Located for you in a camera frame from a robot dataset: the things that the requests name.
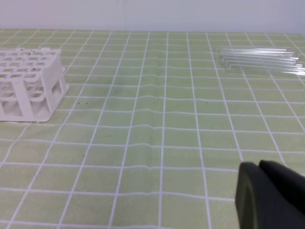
table surface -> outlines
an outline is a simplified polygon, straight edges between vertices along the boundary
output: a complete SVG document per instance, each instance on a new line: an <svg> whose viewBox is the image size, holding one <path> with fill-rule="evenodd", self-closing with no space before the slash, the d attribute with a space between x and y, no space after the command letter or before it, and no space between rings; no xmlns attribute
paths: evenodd
<svg viewBox="0 0 305 229"><path fill-rule="evenodd" d="M242 161L305 173L305 83L227 73L222 45L283 33L0 30L62 48L70 90L46 123L0 123L0 228L237 229Z"/></svg>

black object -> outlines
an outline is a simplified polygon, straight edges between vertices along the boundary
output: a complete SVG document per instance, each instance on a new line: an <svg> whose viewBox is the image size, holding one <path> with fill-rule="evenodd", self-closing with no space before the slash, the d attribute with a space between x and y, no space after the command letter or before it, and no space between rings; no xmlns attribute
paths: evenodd
<svg viewBox="0 0 305 229"><path fill-rule="evenodd" d="M305 178L273 161L239 166L240 229L305 229Z"/></svg>

green grid mat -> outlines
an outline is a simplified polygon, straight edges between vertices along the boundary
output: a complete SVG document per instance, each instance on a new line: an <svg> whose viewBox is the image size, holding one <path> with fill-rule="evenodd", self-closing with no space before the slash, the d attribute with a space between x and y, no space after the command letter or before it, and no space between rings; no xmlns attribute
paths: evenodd
<svg viewBox="0 0 305 229"><path fill-rule="evenodd" d="M283 33L0 30L62 48L70 90L47 123L0 123L0 229L237 229L241 161L305 173L305 83L229 74L220 45Z"/></svg>

white wall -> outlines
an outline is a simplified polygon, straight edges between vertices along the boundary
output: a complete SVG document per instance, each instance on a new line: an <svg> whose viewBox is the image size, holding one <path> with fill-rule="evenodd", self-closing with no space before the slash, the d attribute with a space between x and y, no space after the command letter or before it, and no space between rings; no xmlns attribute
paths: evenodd
<svg viewBox="0 0 305 229"><path fill-rule="evenodd" d="M0 0L0 27L305 32L303 0Z"/></svg>

